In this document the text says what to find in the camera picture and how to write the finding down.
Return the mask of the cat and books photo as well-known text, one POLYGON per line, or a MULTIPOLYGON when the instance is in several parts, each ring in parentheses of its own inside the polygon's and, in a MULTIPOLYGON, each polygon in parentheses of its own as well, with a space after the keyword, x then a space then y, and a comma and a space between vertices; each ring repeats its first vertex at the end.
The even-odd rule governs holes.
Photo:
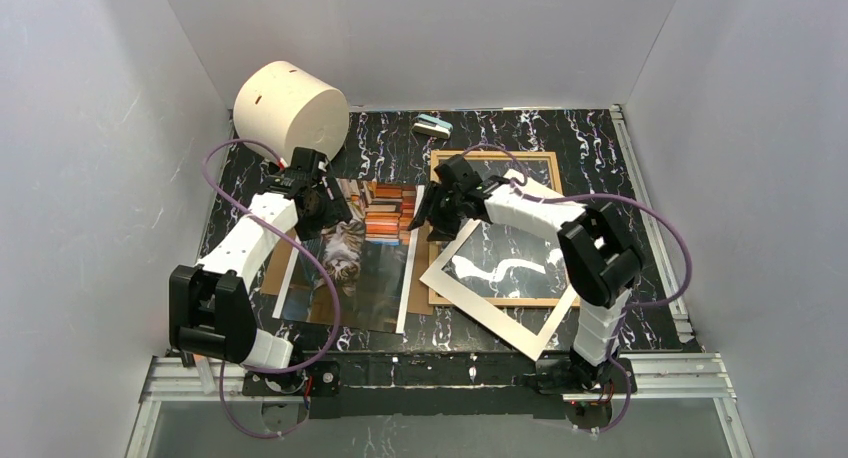
POLYGON ((315 268, 298 250, 272 312, 275 319, 332 324, 335 315, 325 281, 340 298, 343 327, 397 333, 404 330, 418 233, 408 231, 421 185, 339 179, 352 219, 322 231, 304 247, 320 262, 315 268))

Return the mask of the white mat board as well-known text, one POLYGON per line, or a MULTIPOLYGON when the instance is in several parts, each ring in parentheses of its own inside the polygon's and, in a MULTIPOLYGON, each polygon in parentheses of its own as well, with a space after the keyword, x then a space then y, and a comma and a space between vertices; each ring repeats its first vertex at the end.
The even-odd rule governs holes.
MULTIPOLYGON (((496 191, 495 222, 499 225, 516 227, 523 231, 544 238, 552 243, 557 242, 557 232, 562 224, 573 222, 585 210, 585 207, 575 203, 555 203, 558 194, 534 180, 521 189, 525 194, 534 191, 544 194, 542 203, 524 200, 507 189, 496 191)), ((514 320, 501 307, 470 288, 451 278, 444 272, 444 266, 456 255, 473 231, 482 224, 480 219, 465 218, 460 221, 457 237, 448 243, 430 267, 422 274, 420 281, 435 294, 446 299, 448 303, 466 313, 472 320, 488 329, 502 342, 512 346, 532 360, 538 359, 551 337, 556 332, 559 323, 567 312, 580 298, 573 286, 567 286, 561 296, 555 298, 550 305, 552 311, 539 332, 534 333, 524 325, 514 320)))

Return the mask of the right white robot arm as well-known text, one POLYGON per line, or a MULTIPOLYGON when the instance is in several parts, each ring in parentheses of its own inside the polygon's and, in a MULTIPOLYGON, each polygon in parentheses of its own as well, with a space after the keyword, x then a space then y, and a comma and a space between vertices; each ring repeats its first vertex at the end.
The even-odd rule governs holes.
POLYGON ((572 366, 600 371, 617 347, 616 328, 644 257, 615 210, 617 196, 567 198, 512 171, 487 178, 456 154, 435 168, 408 228, 429 225, 430 242, 455 243, 464 222, 506 225, 559 246, 567 294, 580 303, 572 366))

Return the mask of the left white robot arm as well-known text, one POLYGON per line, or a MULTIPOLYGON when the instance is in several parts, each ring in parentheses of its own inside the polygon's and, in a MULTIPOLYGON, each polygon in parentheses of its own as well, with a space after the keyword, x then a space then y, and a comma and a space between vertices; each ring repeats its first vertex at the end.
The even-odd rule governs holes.
POLYGON ((196 264, 173 270, 168 283, 172 348, 263 373, 294 370, 292 343, 259 328, 248 288, 279 241, 302 246, 351 220, 328 163, 317 150, 295 148, 218 246, 196 264))

